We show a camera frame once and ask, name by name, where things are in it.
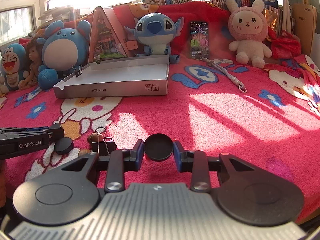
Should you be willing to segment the pink triangular toy box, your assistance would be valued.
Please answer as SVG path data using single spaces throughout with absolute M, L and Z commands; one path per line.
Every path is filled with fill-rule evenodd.
M 96 7 L 93 11 L 88 62 L 133 57 L 138 48 L 136 40 L 129 40 L 112 8 Z

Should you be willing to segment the blue Stitch plush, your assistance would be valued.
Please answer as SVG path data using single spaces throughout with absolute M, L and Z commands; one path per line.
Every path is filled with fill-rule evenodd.
M 170 42 L 180 36 L 184 18 L 174 22 L 170 17 L 154 12 L 140 18 L 135 27 L 125 27 L 129 36 L 144 45 L 144 53 L 139 56 L 168 55 L 171 64 L 180 61 L 179 55 L 171 53 Z

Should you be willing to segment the red patterned blanket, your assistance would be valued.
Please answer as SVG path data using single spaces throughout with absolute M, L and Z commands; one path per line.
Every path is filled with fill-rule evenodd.
M 106 128 L 119 148 L 164 133 L 184 147 L 216 156 L 227 152 L 295 183 L 304 194 L 300 219 L 319 208 L 319 107 L 303 99 L 305 83 L 319 81 L 319 67 L 300 56 L 265 69 L 235 62 L 228 45 L 229 12 L 206 2 L 151 8 L 185 20 L 171 48 L 180 63 L 170 66 L 166 96 L 57 99 L 33 87 L 10 92 L 1 108 L 2 127 L 60 123 L 75 147 L 53 147 L 7 161 L 3 178 L 11 197 L 24 181 L 78 156 L 87 137 Z M 207 22 L 209 56 L 190 56 L 190 23 Z

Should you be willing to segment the pink bunny plush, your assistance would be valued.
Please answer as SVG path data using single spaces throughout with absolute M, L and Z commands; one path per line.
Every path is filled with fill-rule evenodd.
M 226 5 L 231 12 L 228 29 L 235 39 L 229 44 L 229 50 L 236 53 L 238 63 L 264 68 L 264 58 L 272 56 L 271 49 L 263 43 L 268 34 L 267 21 L 262 14 L 264 2 L 255 0 L 250 7 L 239 7 L 235 0 L 227 0 Z

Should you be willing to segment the black binder clip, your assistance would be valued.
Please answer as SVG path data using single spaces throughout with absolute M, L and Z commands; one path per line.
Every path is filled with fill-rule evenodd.
M 104 136 L 104 140 L 100 142 L 91 143 L 91 148 L 93 152 L 97 152 L 99 156 L 110 155 L 113 151 L 117 149 L 117 145 L 112 137 L 106 135 L 106 128 L 98 127 L 94 131 L 95 133 L 101 133 Z

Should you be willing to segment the Doraemon plush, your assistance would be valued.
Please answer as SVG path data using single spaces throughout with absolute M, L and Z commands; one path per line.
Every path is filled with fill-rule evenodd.
M 25 48 L 18 43 L 10 44 L 2 55 L 1 64 L 4 70 L 4 76 L 1 76 L 1 93 L 19 90 L 19 83 L 29 75 L 25 70 Z

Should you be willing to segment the smartphone with lit screen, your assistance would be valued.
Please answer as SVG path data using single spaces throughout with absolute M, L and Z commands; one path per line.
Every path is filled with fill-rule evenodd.
M 207 22 L 193 21 L 190 23 L 190 56 L 202 59 L 209 56 L 209 28 Z

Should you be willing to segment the brown wooden nut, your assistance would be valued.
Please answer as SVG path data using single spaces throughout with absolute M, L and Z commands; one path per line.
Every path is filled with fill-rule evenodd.
M 100 142 L 104 140 L 104 136 L 101 133 L 91 133 L 88 137 L 87 137 L 87 142 L 89 144 L 93 143 L 93 142 Z

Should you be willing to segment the black round lid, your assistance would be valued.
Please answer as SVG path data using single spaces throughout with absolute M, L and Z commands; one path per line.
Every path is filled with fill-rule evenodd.
M 165 161 L 173 152 L 173 142 L 165 134 L 156 133 L 144 141 L 144 153 L 152 161 Z

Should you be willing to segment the blue round mouse plush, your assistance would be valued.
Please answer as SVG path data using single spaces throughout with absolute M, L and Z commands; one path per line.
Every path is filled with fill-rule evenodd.
M 36 42 L 42 46 L 43 64 L 39 66 L 37 82 L 42 90 L 56 85 L 79 70 L 87 59 L 91 24 L 79 21 L 76 28 L 65 28 L 61 20 L 51 23 Z

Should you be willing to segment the binder clip on box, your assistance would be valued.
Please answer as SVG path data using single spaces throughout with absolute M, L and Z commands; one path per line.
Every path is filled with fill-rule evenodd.
M 72 66 L 72 70 L 74 70 L 75 76 L 79 77 L 82 74 L 82 65 Z

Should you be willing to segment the red cloth bundle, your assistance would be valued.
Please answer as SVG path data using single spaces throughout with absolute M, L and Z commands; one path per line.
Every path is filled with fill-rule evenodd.
M 295 35 L 282 30 L 277 36 L 275 31 L 268 28 L 268 38 L 272 58 L 275 60 L 292 59 L 301 54 L 301 44 Z

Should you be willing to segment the black round puck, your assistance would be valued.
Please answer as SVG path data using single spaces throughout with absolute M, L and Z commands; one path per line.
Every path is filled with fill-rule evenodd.
M 61 138 L 54 145 L 54 151 L 59 155 L 68 154 L 73 148 L 74 143 L 69 137 Z

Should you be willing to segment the brown haired doll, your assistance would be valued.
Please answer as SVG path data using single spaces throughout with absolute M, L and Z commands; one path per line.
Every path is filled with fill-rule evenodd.
M 42 61 L 43 44 L 37 42 L 37 36 L 33 37 L 27 44 L 25 49 L 26 70 L 29 70 L 29 75 L 20 81 L 18 87 L 20 90 L 30 88 L 37 85 L 39 66 L 43 65 Z

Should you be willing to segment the white shallow cardboard box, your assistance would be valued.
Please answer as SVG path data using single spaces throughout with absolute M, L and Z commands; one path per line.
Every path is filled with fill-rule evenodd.
M 89 63 L 81 74 L 67 76 L 53 87 L 58 99 L 99 96 L 167 95 L 169 56 L 126 57 Z

